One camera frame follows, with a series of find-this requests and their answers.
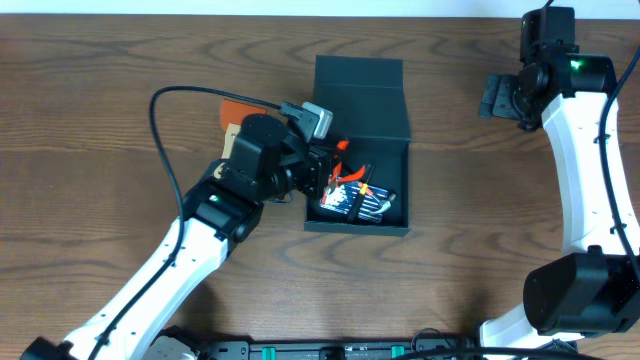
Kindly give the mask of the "blue drill bit case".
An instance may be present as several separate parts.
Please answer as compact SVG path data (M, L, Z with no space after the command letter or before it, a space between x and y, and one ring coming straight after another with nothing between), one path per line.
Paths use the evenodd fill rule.
M332 211L341 215L348 215L353 205L356 194L359 190L359 182L348 182L341 185L333 193L330 193L328 189L324 191L324 195L319 201L321 209ZM374 190L378 196L386 197L390 192L386 189L376 186L369 186L371 190ZM380 223L383 219L383 214L372 215L370 211L375 211L379 208L378 202L373 198L367 196L365 202L359 212L358 218L374 223Z

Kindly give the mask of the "red black pliers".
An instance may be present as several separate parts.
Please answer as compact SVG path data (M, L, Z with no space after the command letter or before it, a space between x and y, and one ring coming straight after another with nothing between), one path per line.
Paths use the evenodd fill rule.
M349 144L349 140L340 140L336 144L333 159L331 160L332 170L327 185L330 193L333 193L345 183L359 181L367 172L366 165L362 165L357 171L354 171L347 162L342 159L342 155L346 154Z

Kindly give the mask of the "dark green box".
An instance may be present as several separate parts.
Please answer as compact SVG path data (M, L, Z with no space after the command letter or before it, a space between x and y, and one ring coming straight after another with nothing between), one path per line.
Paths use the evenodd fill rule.
M398 59L319 55L312 102L333 113L325 142L335 151L340 140L350 144L342 159L357 171L375 169L368 182L396 195L380 223L347 223L348 215L306 205L309 232L403 237L409 226L410 122L403 89L403 62Z

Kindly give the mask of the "small steel claw hammer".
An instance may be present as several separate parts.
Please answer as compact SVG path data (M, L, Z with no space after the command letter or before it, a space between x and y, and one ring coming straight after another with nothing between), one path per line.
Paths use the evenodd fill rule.
M370 211L370 214L377 215L382 214L391 208L392 203L395 201L396 195L394 193L388 193L386 197L380 197L374 190L371 190L369 185L366 193L366 197L369 196L378 202L379 208L375 211Z

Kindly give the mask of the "orange scraper wooden handle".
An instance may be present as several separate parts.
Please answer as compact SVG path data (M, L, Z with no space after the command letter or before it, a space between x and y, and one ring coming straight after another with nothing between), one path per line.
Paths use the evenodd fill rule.
M238 135L242 121L252 114L266 114L267 110L254 105L244 104L233 100L223 100L220 106L220 124L225 131L225 142L222 159L229 159L233 143Z

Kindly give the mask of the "black yellow screwdriver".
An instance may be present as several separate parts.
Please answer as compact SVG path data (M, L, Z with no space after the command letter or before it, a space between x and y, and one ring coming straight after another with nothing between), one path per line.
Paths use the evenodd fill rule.
M367 193L367 189L368 189L368 182L371 178L371 175L373 173L375 169L375 166L373 164L369 164L366 168L366 173L365 176L363 178L363 180L361 181L361 186L360 189L358 191L358 193L356 194L356 197L354 199L353 205L350 209L350 212L348 214L347 217L347 223L348 224L353 224L355 222L355 220L357 219L358 215L359 215L359 211L360 208L364 202L364 199L366 197L366 193Z

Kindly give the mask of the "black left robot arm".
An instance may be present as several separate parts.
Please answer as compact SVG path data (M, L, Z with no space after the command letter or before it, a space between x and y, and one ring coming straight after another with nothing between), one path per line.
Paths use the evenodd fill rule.
M331 156L320 147L328 111L287 122L261 113L229 123L226 156L179 198L180 210L144 265L92 318L55 344L36 338L24 359L144 359L190 293L257 227L267 201L321 196Z

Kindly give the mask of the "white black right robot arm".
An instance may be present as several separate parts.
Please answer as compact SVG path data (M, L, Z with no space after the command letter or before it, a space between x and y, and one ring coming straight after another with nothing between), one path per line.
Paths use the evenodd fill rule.
M639 223L617 128L625 77L609 57L580 52L574 10L552 3L523 15L519 57L517 74L489 77L479 113L546 133L562 254L527 276L520 305L480 326L485 359L573 355L579 340L624 333L639 319Z

